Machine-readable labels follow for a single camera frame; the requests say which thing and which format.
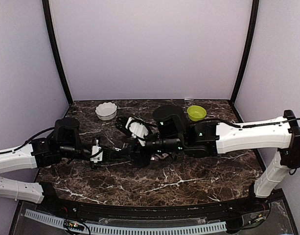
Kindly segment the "pink phone case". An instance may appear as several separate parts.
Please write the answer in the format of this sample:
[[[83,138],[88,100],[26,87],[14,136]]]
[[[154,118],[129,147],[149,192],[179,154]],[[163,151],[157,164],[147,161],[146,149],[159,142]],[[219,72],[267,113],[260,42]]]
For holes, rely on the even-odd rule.
[[[156,156],[158,159],[160,159],[160,160],[164,160],[164,159],[166,159],[166,158],[169,156],[169,154],[168,154],[168,153],[162,153],[161,155],[155,154],[155,156]]]

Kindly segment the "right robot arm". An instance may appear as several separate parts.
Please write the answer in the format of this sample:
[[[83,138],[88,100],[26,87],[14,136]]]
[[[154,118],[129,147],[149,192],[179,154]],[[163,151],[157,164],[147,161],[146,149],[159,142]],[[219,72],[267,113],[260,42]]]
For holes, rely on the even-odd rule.
[[[250,186],[243,201],[247,212],[254,212],[262,198],[293,169],[300,168],[300,127],[291,110],[275,119],[230,123],[219,118],[190,123],[180,106],[164,105],[153,112],[155,124],[132,117],[118,117],[118,130],[134,140],[122,150],[136,166],[146,166],[154,154],[184,152],[203,158],[238,150],[275,148],[276,153],[263,174]]]

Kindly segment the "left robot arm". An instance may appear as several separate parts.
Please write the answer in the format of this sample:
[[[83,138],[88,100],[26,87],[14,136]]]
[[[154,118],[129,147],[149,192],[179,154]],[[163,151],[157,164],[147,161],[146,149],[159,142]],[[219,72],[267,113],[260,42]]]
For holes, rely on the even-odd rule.
[[[51,183],[28,183],[6,179],[3,173],[22,169],[40,169],[69,160],[87,160],[92,166],[102,161],[103,148],[99,140],[84,144],[79,136],[78,120],[65,117],[55,122],[54,127],[43,130],[29,138],[21,146],[0,152],[0,197],[43,203],[51,213],[62,210]]]

